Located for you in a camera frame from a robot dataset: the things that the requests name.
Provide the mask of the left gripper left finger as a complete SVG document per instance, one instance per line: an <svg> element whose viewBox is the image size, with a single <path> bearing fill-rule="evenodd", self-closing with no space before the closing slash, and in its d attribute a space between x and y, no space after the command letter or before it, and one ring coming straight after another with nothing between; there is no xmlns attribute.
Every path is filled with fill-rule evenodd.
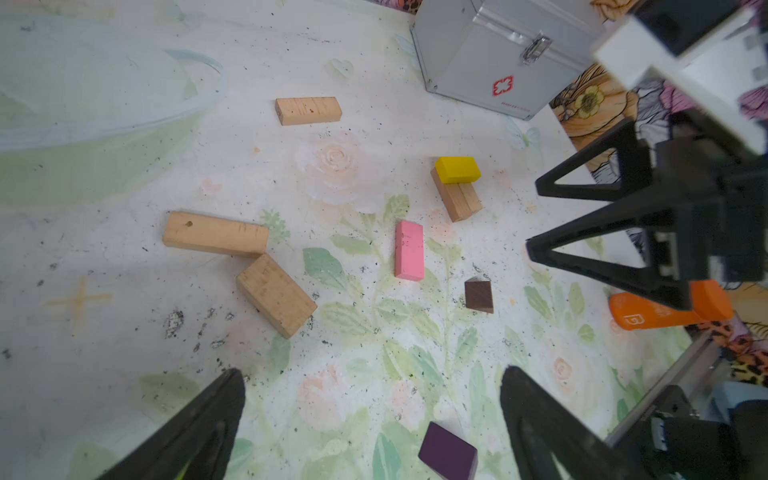
<svg viewBox="0 0 768 480"><path fill-rule="evenodd" d="M103 479L222 479L245 405L240 370L231 368L182 408Z"/></svg>

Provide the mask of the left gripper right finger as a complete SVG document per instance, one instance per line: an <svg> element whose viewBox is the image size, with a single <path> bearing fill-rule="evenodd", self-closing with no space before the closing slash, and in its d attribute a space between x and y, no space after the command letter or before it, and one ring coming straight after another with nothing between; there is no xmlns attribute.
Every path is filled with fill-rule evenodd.
<svg viewBox="0 0 768 480"><path fill-rule="evenodd" d="M517 366L505 369L500 405L522 479L647 479Z"/></svg>

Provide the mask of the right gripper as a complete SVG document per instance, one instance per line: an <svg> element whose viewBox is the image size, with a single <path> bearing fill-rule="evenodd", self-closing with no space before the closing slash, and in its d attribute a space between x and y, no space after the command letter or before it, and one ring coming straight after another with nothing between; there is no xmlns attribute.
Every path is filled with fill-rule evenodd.
<svg viewBox="0 0 768 480"><path fill-rule="evenodd" d="M621 120L539 177L545 197L616 201L526 241L529 258L677 310L692 308L689 281L761 282L767 273L767 156L698 110L674 113L655 147L661 198L623 198L653 181L650 147ZM594 184L566 184L592 166ZM559 252L577 241L639 228L645 265Z"/></svg>

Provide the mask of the yellow wood block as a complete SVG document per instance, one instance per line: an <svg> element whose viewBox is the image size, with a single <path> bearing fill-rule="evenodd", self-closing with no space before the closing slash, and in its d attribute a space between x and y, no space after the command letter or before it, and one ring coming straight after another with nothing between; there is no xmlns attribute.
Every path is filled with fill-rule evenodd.
<svg viewBox="0 0 768 480"><path fill-rule="evenodd" d="M482 177L473 157L440 157L435 169L443 184L474 183Z"/></svg>

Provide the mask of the pink wood block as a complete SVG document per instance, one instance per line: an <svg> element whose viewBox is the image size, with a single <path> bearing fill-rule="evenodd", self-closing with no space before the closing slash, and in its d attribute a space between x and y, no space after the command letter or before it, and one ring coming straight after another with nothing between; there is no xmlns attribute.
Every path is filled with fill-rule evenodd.
<svg viewBox="0 0 768 480"><path fill-rule="evenodd" d="M420 282L425 277L424 232L419 224L402 220L395 233L395 277Z"/></svg>

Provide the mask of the purple wood block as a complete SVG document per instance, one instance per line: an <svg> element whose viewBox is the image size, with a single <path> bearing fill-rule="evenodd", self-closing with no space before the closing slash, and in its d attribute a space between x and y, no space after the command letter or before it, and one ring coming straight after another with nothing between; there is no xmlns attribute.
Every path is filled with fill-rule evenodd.
<svg viewBox="0 0 768 480"><path fill-rule="evenodd" d="M430 422L418 458L443 479L471 480L477 468L478 450L441 425Z"/></svg>

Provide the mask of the dark brown wood block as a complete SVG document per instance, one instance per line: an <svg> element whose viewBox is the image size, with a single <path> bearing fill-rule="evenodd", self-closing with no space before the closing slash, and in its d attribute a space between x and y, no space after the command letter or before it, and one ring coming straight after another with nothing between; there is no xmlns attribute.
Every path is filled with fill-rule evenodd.
<svg viewBox="0 0 768 480"><path fill-rule="evenodd" d="M465 306L467 309L483 313L494 313L492 283L488 280L468 280L465 286Z"/></svg>

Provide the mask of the natural wood block with hole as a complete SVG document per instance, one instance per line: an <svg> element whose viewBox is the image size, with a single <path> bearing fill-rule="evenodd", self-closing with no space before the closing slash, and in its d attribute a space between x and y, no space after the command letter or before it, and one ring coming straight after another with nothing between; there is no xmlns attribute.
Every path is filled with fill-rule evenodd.
<svg viewBox="0 0 768 480"><path fill-rule="evenodd" d="M206 215L174 211L162 241L165 246L258 258L266 253L269 228Z"/></svg>

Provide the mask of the natural block behind yellow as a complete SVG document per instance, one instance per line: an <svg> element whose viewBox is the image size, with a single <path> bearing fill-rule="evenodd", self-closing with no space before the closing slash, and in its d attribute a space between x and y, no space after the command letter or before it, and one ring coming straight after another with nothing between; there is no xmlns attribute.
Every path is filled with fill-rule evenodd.
<svg viewBox="0 0 768 480"><path fill-rule="evenodd" d="M278 98L275 110L282 126L331 123L342 118L335 97Z"/></svg>

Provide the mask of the orange plastic bottle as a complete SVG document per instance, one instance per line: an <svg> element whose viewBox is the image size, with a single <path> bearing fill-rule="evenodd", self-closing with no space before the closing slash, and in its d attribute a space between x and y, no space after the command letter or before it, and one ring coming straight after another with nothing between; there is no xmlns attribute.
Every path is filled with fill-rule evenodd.
<svg viewBox="0 0 768 480"><path fill-rule="evenodd" d="M615 323L628 331L728 321L734 317L726 292L714 280L692 282L690 293L691 310L676 310L631 293L612 295L609 308Z"/></svg>

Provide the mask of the silver metal first-aid case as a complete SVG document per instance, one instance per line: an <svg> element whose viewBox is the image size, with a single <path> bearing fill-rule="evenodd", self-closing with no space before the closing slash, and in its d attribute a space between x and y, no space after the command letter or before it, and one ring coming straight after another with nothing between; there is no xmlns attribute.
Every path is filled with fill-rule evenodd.
<svg viewBox="0 0 768 480"><path fill-rule="evenodd" d="M428 92L529 120L593 63L603 33L578 0L432 0L411 27Z"/></svg>

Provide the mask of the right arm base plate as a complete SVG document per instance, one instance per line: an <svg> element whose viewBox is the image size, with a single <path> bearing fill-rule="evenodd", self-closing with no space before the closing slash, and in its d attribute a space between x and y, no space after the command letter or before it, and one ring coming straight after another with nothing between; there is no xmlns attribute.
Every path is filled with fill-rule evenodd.
<svg viewBox="0 0 768 480"><path fill-rule="evenodd" d="M670 385L614 443L655 479L765 479L767 389L722 382L699 417L683 389Z"/></svg>

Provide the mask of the aluminium front rail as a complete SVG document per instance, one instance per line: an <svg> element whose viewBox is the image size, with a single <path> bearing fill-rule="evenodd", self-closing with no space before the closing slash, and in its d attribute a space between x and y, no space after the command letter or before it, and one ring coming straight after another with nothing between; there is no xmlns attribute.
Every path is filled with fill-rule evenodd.
<svg viewBox="0 0 768 480"><path fill-rule="evenodd" d="M699 332L693 343L664 373L641 401L621 420L605 439L615 446L639 420L644 419L652 405L668 386L679 387L692 409L691 416L704 420L718 420L713 406L713 390L716 384L730 379L730 365L722 356L721 347L712 339L710 332Z"/></svg>

